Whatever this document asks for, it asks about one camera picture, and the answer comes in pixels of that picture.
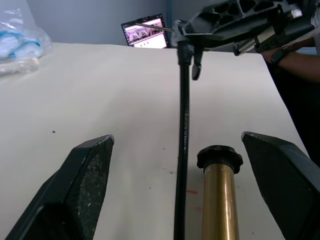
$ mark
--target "table surface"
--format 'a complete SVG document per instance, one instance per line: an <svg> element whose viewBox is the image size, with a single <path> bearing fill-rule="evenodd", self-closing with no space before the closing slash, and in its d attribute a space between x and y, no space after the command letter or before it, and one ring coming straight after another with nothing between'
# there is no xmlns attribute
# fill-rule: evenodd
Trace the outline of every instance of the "table surface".
<svg viewBox="0 0 320 240"><path fill-rule="evenodd" d="M204 176L197 153L228 145L243 156L235 176L240 239L281 240L264 203L243 131L302 142L258 54L206 52L190 83L186 239L201 239ZM179 132L174 49L54 44L40 70L0 79L0 239L82 142L113 134L95 240L172 240Z"/></svg>

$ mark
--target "laptop screen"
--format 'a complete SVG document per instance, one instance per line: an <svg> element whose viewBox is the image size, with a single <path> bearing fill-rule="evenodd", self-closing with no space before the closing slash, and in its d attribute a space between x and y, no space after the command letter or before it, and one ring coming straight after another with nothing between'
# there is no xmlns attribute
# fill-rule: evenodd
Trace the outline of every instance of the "laptop screen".
<svg viewBox="0 0 320 240"><path fill-rule="evenodd" d="M164 49L169 46L166 32L150 27L138 26L135 25L136 23L165 28L161 14L124 23L122 24L122 29L129 46L149 49Z"/></svg>

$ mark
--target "red mark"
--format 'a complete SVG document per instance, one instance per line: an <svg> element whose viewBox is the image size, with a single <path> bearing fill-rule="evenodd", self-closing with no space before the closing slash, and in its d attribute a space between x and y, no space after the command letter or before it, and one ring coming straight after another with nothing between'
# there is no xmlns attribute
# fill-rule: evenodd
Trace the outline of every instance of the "red mark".
<svg viewBox="0 0 320 240"><path fill-rule="evenodd" d="M187 190L186 191L188 194L198 194L197 191L194 191L194 190Z"/></svg>
<svg viewBox="0 0 320 240"><path fill-rule="evenodd" d="M195 208L195 210L198 212L198 213L202 213L202 211L204 210L202 206L197 206Z"/></svg>

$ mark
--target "wristwatch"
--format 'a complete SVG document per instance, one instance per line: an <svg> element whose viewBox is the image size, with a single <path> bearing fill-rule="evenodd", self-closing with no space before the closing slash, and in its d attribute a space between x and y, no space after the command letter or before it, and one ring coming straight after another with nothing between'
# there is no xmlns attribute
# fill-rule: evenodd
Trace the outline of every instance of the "wristwatch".
<svg viewBox="0 0 320 240"><path fill-rule="evenodd" d="M276 51L272 56L271 56L271 63L273 65L278 65L279 62L289 54L290 52L287 51L287 50L279 50L279 51Z"/></svg>

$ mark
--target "plastic bag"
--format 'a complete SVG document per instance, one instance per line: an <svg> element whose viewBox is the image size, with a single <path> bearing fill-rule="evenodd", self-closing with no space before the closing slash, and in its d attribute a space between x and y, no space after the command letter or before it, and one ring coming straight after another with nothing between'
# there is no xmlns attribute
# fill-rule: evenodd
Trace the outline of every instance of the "plastic bag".
<svg viewBox="0 0 320 240"><path fill-rule="evenodd" d="M0 76L38 69L38 58L52 51L49 36L39 27L24 23L20 9L0 17Z"/></svg>

